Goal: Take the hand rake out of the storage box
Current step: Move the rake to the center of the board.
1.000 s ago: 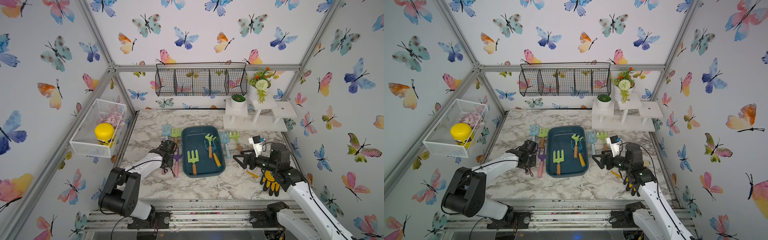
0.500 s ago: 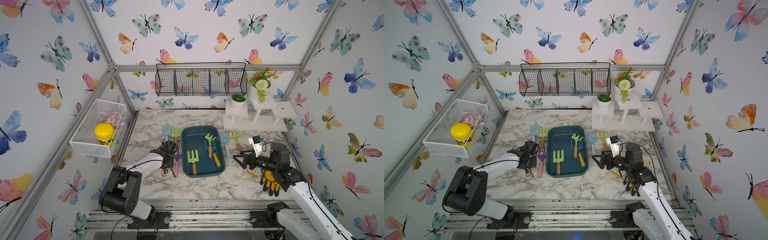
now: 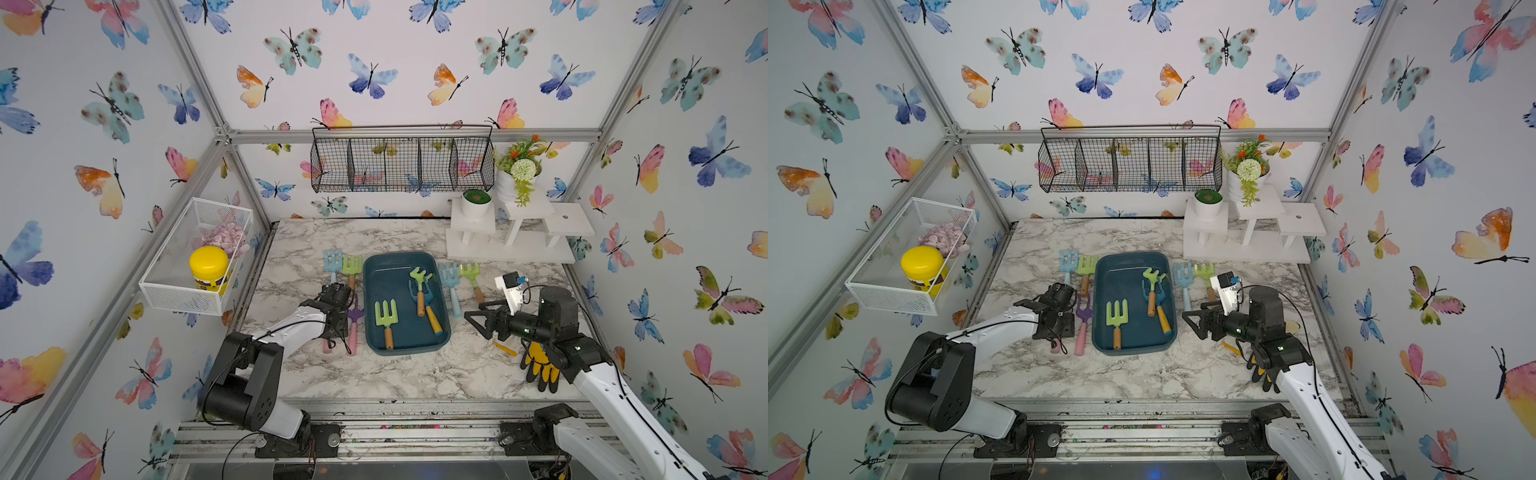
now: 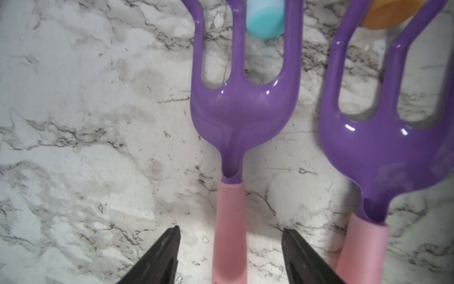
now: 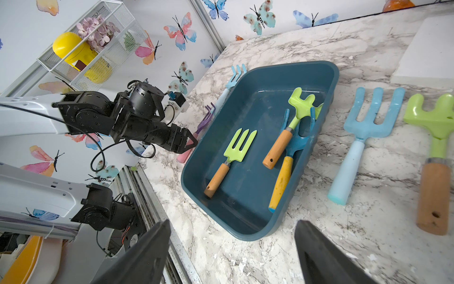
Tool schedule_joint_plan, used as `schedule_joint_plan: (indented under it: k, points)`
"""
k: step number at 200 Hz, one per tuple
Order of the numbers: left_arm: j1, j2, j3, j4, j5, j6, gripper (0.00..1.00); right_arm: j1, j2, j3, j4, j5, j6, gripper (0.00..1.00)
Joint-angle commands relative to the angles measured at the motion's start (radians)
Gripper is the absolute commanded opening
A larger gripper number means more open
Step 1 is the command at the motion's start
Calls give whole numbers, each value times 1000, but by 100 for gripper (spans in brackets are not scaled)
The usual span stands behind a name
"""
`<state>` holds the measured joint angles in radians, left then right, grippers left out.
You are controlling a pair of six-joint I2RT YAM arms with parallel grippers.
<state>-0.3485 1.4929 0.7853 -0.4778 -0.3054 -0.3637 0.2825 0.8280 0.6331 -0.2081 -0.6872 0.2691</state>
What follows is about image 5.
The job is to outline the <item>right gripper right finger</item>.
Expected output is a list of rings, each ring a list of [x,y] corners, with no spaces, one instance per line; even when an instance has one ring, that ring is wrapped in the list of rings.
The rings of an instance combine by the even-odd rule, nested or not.
[[[297,222],[294,239],[305,283],[376,283],[310,221]]]

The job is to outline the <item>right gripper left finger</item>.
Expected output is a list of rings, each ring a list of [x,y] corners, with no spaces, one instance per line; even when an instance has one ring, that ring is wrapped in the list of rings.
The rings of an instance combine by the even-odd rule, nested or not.
[[[119,258],[93,284],[159,284],[169,254],[171,224],[156,223],[138,243]]]

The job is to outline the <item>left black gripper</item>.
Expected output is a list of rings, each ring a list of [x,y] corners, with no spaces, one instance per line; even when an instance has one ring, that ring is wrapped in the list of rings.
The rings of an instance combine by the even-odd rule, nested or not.
[[[126,142],[138,154],[131,141],[182,154],[198,142],[189,129],[175,124],[181,112],[168,104],[169,96],[146,81],[134,80],[115,98],[114,123],[110,136],[116,143]]]

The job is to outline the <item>purple fork pink handle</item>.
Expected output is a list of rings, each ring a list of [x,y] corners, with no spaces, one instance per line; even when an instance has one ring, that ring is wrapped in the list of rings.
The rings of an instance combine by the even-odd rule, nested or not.
[[[213,103],[211,103],[211,106],[206,105],[205,108],[208,110],[208,113],[205,115],[204,119],[199,123],[199,125],[197,126],[196,132],[193,134],[195,139],[197,139],[199,134],[201,133],[201,131],[208,126],[208,124],[210,123],[211,119],[213,118],[214,112],[216,110],[216,106]],[[177,162],[185,164],[193,151],[194,151],[194,148],[178,155]]]

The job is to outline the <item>light blue hand rake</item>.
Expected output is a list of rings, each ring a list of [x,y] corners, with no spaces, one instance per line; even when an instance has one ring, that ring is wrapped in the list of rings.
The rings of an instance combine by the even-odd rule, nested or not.
[[[355,140],[351,144],[327,195],[330,201],[338,205],[345,206],[347,203],[354,185],[362,153],[365,149],[366,140],[369,138],[387,137],[394,128],[406,90],[404,88],[394,90],[383,123],[376,124],[374,121],[381,107],[383,93],[383,88],[373,90],[371,106],[365,118],[362,121],[358,121],[357,117],[365,99],[365,88],[360,87],[356,91],[353,107],[344,124],[344,130],[353,134]]]

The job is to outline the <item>teal rake yellow handle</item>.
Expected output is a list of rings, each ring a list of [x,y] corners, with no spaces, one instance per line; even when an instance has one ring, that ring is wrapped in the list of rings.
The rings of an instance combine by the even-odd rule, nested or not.
[[[309,136],[302,137],[299,134],[299,130],[300,130],[300,123],[298,123],[298,125],[295,129],[295,133],[294,133],[292,139],[290,140],[289,144],[286,147],[286,155],[284,157],[283,164],[281,166],[279,175],[277,177],[277,180],[276,180],[276,183],[274,186],[274,190],[273,190],[273,194],[272,194],[269,206],[268,206],[268,210],[272,213],[275,212],[275,210],[287,188],[290,177],[292,175],[292,166],[293,166],[293,161],[294,161],[293,156],[294,156],[295,152],[297,152],[299,150],[303,150],[306,147],[306,145],[308,144],[308,141],[310,139]]]

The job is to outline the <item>light blue fork rake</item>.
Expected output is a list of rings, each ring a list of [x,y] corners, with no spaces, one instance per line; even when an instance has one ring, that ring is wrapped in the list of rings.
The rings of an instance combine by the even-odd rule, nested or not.
[[[247,67],[244,64],[242,64],[241,66],[240,65],[232,66],[232,72],[233,72],[233,76],[227,82],[227,84],[225,85],[224,91],[222,92],[222,94],[218,98],[218,100],[216,101],[214,116],[216,116],[217,113],[219,112],[219,110],[221,109],[221,107],[224,104],[231,89],[236,86],[236,84],[240,80],[241,76],[247,73]]]

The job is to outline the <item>green fork wooden handle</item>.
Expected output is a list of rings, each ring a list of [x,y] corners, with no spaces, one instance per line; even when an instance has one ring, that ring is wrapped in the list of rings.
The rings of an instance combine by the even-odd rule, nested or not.
[[[208,198],[212,198],[214,196],[215,192],[229,172],[232,162],[241,163],[243,161],[257,133],[257,130],[250,132],[249,129],[243,130],[242,128],[235,132],[223,154],[223,156],[226,157],[226,161],[220,165],[204,191],[204,194]]]

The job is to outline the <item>teal plastic storage box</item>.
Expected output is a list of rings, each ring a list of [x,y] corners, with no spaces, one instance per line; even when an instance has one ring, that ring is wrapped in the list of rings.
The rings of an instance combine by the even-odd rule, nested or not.
[[[329,61],[288,63],[248,71],[227,96],[187,160],[181,176],[182,188],[221,227],[237,239],[255,241],[279,228],[298,187],[327,119],[339,80],[337,65]],[[301,121],[300,134],[308,137],[303,150],[294,155],[292,175],[274,212],[269,211],[280,165],[267,169],[263,160],[280,133],[285,111],[294,115],[288,99],[296,88],[301,97],[315,96],[321,108],[314,124]],[[256,131],[257,136],[242,162],[234,162],[213,197],[204,191],[220,165],[235,132]]]

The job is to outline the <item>green rake wooden handle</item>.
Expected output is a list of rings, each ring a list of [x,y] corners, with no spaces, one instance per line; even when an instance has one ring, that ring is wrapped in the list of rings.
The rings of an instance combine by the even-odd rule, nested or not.
[[[405,123],[426,129],[432,138],[422,168],[416,225],[430,234],[447,235],[452,169],[446,156],[454,132],[454,96],[442,95],[431,111],[423,110],[423,103],[422,94],[411,96],[404,115]]]
[[[312,110],[314,110],[315,113],[314,118],[318,119],[319,114],[323,108],[323,104],[319,105],[318,107],[313,105],[316,99],[315,95],[310,94],[305,99],[301,99],[301,94],[301,87],[297,87],[288,99],[288,103],[295,108],[296,113],[290,124],[285,125],[284,130],[280,133],[271,150],[263,160],[262,164],[268,169],[273,169],[275,167],[275,164],[291,141],[294,130],[300,123],[300,120],[304,117],[310,117]]]

